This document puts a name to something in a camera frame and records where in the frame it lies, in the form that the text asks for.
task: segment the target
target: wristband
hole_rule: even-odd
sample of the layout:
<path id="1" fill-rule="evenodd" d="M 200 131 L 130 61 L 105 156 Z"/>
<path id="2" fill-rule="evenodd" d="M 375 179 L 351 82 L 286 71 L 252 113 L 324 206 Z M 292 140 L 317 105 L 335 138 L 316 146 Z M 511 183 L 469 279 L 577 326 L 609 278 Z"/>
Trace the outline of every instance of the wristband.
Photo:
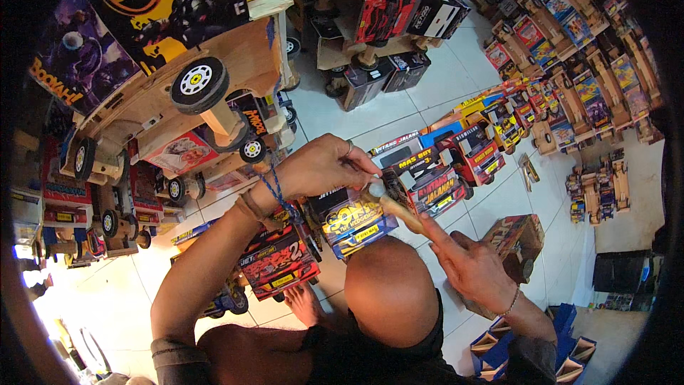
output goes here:
<path id="1" fill-rule="evenodd" d="M 518 301 L 518 296 L 520 296 L 520 285 L 518 284 L 518 289 L 515 291 L 515 297 L 513 297 L 513 303 L 511 303 L 510 308 L 502 314 L 500 314 L 500 317 L 505 317 L 506 315 L 510 314 L 511 311 L 513 310 L 513 307 L 515 306 L 515 303 Z"/>

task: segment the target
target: man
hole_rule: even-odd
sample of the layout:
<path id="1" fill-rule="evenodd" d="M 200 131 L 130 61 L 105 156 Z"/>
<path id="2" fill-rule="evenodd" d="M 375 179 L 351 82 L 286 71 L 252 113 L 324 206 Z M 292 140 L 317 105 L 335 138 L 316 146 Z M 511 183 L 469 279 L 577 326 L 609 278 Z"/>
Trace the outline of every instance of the man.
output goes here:
<path id="1" fill-rule="evenodd" d="M 326 134 L 277 168 L 285 199 L 359 187 L 380 175 L 359 148 Z M 272 175 L 267 177 L 273 186 Z M 385 237 L 347 264 L 345 296 L 354 327 L 332 329 L 305 284 L 285 291 L 308 330 L 223 325 L 195 343 L 198 312 L 209 304 L 260 223 L 278 201 L 257 183 L 176 261 L 152 304 L 152 358 L 161 385 L 179 384 L 468 384 L 441 354 L 442 302 L 415 250 Z M 503 314 L 517 335 L 509 345 L 504 383 L 554 384 L 551 321 L 506 275 L 490 246 L 447 235 L 421 217 L 449 282 L 463 295 Z"/>

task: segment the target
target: white wall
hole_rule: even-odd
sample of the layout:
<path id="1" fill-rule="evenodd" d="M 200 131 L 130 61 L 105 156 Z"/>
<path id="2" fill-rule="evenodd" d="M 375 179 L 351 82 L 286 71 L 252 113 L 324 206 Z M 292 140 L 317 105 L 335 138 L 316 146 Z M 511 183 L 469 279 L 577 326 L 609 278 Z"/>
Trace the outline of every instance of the white wall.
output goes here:
<path id="1" fill-rule="evenodd" d="M 625 149 L 631 209 L 614 215 L 596 227 L 596 252 L 649 250 L 656 230 L 665 223 L 660 174 L 664 141 L 652 145 L 637 141 L 635 130 L 623 131 L 625 140 L 617 146 L 600 142 L 582 150 L 585 164 L 616 148 Z"/>
<path id="2" fill-rule="evenodd" d="M 621 312 L 577 307 L 572 337 L 596 341 L 596 352 L 587 365 L 585 384 L 607 384 L 618 372 L 639 339 L 648 312 Z"/>

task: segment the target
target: white wheel rim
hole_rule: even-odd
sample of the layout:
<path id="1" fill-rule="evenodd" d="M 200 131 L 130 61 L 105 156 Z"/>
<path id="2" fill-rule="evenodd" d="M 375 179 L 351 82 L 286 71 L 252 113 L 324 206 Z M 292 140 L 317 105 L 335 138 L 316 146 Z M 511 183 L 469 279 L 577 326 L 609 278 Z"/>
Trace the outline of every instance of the white wheel rim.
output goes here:
<path id="1" fill-rule="evenodd" d="M 245 144 L 244 151 L 248 158 L 256 158 L 261 153 L 261 144 L 259 141 L 250 141 Z"/>
<path id="2" fill-rule="evenodd" d="M 78 153 L 76 153 L 76 171 L 81 171 L 83 168 L 83 161 L 86 159 L 86 147 L 81 146 Z"/>
<path id="3" fill-rule="evenodd" d="M 174 198 L 178 197 L 178 193 L 181 191 L 181 187 L 178 184 L 178 182 L 172 182 L 171 185 L 169 185 L 169 194 L 173 196 Z"/>
<path id="4" fill-rule="evenodd" d="M 186 96 L 201 91 L 211 81 L 211 67 L 199 65 L 185 74 L 181 80 L 181 92 Z"/>

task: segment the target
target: license plate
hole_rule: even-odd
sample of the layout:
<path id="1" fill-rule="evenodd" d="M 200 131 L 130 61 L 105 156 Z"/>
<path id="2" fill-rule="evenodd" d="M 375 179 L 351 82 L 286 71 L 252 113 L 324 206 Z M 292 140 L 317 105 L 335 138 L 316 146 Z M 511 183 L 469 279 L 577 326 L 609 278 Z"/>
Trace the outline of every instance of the license plate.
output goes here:
<path id="1" fill-rule="evenodd" d="M 354 235 L 354 239 L 356 240 L 357 243 L 360 243 L 364 239 L 368 238 L 369 236 L 378 233 L 380 231 L 380 228 L 378 225 L 373 225 L 369 227 L 368 229 L 364 230 L 363 232 L 359 232 L 358 234 Z"/>
<path id="2" fill-rule="evenodd" d="M 491 172 L 494 171 L 498 166 L 499 166 L 499 161 L 496 160 L 496 161 L 494 161 L 494 163 L 492 165 L 487 167 L 487 169 L 485 171 L 487 171 L 487 174 L 491 174 Z"/>
<path id="3" fill-rule="evenodd" d="M 286 276 L 284 276 L 284 277 L 282 277 L 282 278 L 276 279 L 275 281 L 273 281 L 273 282 L 271 283 L 271 286 L 277 288 L 277 287 L 282 286 L 282 285 L 285 284 L 286 282 L 292 281 L 293 279 L 295 279 L 294 276 L 293 276 L 292 274 L 289 274 L 289 275 L 286 275 Z"/>

